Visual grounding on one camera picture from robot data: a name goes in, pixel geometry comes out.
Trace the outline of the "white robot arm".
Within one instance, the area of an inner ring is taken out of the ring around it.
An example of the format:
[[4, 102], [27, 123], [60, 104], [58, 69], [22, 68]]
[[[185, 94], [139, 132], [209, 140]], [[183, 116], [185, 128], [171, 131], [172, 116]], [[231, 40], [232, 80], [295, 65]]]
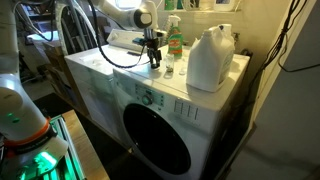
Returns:
[[64, 118], [45, 117], [22, 86], [13, 1], [0, 13], [1, 180], [84, 180]]

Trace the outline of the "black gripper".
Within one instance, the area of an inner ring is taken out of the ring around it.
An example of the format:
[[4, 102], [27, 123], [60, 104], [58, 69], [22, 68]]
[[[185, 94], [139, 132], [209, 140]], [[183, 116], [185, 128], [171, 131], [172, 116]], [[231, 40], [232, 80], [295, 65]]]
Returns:
[[162, 33], [157, 29], [145, 29], [144, 30], [144, 40], [147, 46], [147, 55], [150, 59], [151, 68], [159, 68], [161, 61], [161, 51], [159, 50], [159, 38]]

